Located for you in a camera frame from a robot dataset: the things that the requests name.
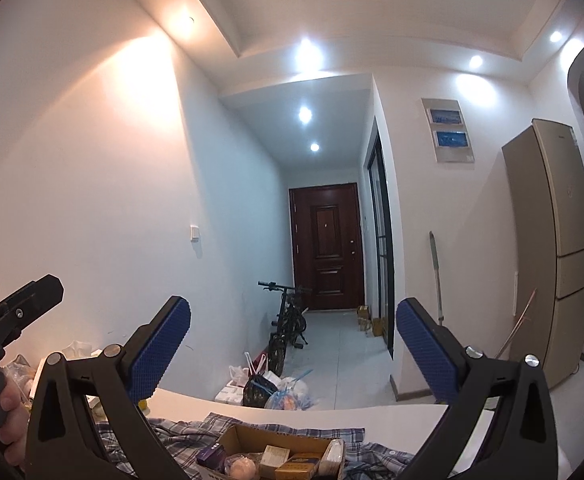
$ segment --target open cardboard box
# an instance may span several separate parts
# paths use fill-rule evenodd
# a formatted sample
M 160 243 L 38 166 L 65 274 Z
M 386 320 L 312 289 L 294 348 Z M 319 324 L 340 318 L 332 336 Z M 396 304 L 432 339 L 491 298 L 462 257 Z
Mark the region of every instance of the open cardboard box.
M 323 454 L 332 441 L 331 438 L 317 438 L 313 436 L 299 436 L 275 431 L 260 430 L 250 426 L 230 426 L 225 430 L 217 442 L 222 444 L 228 456 L 236 453 L 262 453 L 266 446 L 284 447 L 294 453 L 321 453 Z M 345 453 L 339 467 L 338 480 L 343 478 Z M 203 480 L 233 480 L 231 477 L 198 465 Z

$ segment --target tiled floor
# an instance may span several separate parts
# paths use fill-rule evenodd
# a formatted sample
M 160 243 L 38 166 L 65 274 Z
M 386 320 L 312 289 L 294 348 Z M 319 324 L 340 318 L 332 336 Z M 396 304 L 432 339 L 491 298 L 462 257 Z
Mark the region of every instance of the tiled floor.
M 584 362 L 551 392 L 559 444 L 576 467 L 584 458 Z
M 288 347 L 284 374 L 304 378 L 316 398 L 314 410 L 394 404 L 392 359 L 382 337 L 358 329 L 354 311 L 308 312 L 302 350 Z
M 314 410 L 340 410 L 395 404 L 389 375 L 392 359 L 383 338 L 358 329 L 356 313 L 309 312 L 302 350 L 288 348 L 284 373 L 306 380 L 317 399 Z M 576 467 L 584 458 L 584 362 L 577 374 L 550 393 L 561 447 Z M 401 404 L 434 402 L 433 397 Z

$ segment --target black bicycle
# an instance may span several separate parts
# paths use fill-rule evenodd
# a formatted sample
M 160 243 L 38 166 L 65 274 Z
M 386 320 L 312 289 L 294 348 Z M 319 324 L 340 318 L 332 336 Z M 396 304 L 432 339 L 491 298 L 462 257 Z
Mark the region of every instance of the black bicycle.
M 265 290 L 281 291 L 281 306 L 277 314 L 277 320 L 272 321 L 272 326 L 277 331 L 270 334 L 268 343 L 268 366 L 275 374 L 283 373 L 283 365 L 286 359 L 288 343 L 294 348 L 303 348 L 307 344 L 303 332 L 306 331 L 307 322 L 303 314 L 302 295 L 310 293 L 310 289 L 302 286 L 285 286 L 275 282 L 259 282 Z

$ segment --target white table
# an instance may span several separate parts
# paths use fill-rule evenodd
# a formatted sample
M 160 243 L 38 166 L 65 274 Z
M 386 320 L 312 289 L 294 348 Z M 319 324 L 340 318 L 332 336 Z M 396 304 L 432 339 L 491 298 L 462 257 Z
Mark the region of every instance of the white table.
M 366 442 L 377 442 L 391 449 L 414 454 L 421 448 L 446 410 L 446 406 L 438 404 L 401 404 L 355 410 L 284 412 L 230 406 L 210 400 L 195 399 L 160 388 L 148 400 L 148 405 L 149 416 L 174 421 L 203 420 L 213 412 L 232 416 L 243 422 L 284 424 L 297 429 L 365 428 Z M 456 464 L 457 471 L 470 467 L 491 420 L 492 412 L 484 411 L 481 414 L 474 433 Z M 571 472 L 570 464 L 559 448 L 559 480 L 565 480 Z

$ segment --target finger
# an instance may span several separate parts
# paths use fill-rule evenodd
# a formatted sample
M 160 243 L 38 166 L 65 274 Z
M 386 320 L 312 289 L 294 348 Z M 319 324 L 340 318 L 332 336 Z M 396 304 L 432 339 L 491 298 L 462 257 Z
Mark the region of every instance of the finger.
M 22 465 L 25 462 L 25 443 L 26 436 L 24 435 L 14 444 L 12 444 L 8 449 L 5 450 L 3 456 L 5 456 L 5 461 L 13 466 Z
M 4 412 L 9 412 L 21 403 L 21 391 L 11 378 L 6 378 L 5 388 L 0 395 L 0 403 Z
M 8 413 L 5 424 L 0 427 L 0 441 L 7 445 L 21 439 L 28 432 L 28 417 L 24 406 Z

